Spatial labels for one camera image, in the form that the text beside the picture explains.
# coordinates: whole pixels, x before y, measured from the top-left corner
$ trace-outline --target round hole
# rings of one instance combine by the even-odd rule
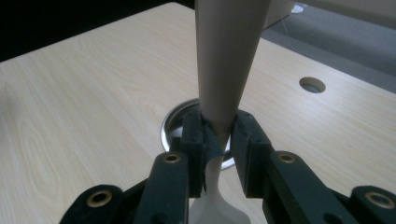
[[[100,207],[111,201],[113,194],[109,190],[99,190],[93,193],[87,200],[89,207]]]
[[[376,206],[385,209],[392,209],[395,207],[395,202],[383,194],[371,191],[371,192],[367,192],[365,196],[367,200],[369,200],[371,203],[375,204]]]
[[[317,78],[314,77],[303,77],[300,79],[300,86],[313,93],[321,93],[326,90],[326,85]]]
[[[279,155],[279,159],[285,163],[294,163],[296,160],[291,155],[281,154]]]
[[[178,161],[180,161],[180,157],[178,155],[171,154],[171,155],[165,157],[165,161],[169,162],[169,163],[178,162]]]
[[[343,221],[335,214],[326,213],[323,215],[323,220],[328,224],[342,224]]]

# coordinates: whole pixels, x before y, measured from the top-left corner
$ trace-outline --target grommet hole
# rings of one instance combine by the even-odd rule
[[[313,93],[321,93],[326,90],[326,85],[315,77],[303,77],[300,79],[300,86]]]

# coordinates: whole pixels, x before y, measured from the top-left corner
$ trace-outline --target table top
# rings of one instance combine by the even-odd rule
[[[326,90],[305,91],[303,77]],[[177,4],[0,63],[0,222],[56,223],[85,189],[145,179],[163,118],[197,85],[194,12]],[[240,108],[329,188],[396,192],[395,94],[262,39]],[[219,185],[263,223],[234,167]]]

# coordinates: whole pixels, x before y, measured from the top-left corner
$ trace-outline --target wooden table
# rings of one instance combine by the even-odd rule
[[[168,4],[0,63],[0,223],[56,223],[85,189],[149,175],[163,118],[198,96],[194,25]],[[396,192],[396,95],[261,40],[240,107],[328,187]],[[220,187],[263,222],[234,167]]]

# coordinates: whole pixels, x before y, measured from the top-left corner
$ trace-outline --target dark floor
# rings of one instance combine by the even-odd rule
[[[7,0],[0,7],[0,62],[167,2]],[[283,22],[265,29],[262,38],[396,93],[396,30],[315,7]]]
[[[6,0],[0,7],[0,62],[167,2]],[[177,2],[193,6],[193,0]]]

